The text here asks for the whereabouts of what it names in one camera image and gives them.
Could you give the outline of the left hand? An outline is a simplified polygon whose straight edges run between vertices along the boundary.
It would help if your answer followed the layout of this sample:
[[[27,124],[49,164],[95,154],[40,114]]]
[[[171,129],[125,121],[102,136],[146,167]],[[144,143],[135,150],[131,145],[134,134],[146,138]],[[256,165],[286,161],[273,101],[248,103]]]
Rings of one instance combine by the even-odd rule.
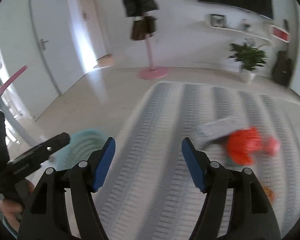
[[[26,204],[29,202],[30,196],[34,191],[34,185],[31,181],[25,179],[18,183],[18,186],[21,185],[23,187],[21,191],[21,195],[23,198],[23,204],[16,202],[11,199],[2,198],[0,200],[0,210],[5,218],[5,223],[7,228],[9,228],[10,232],[17,235],[20,228],[19,215],[23,213],[25,210]]]

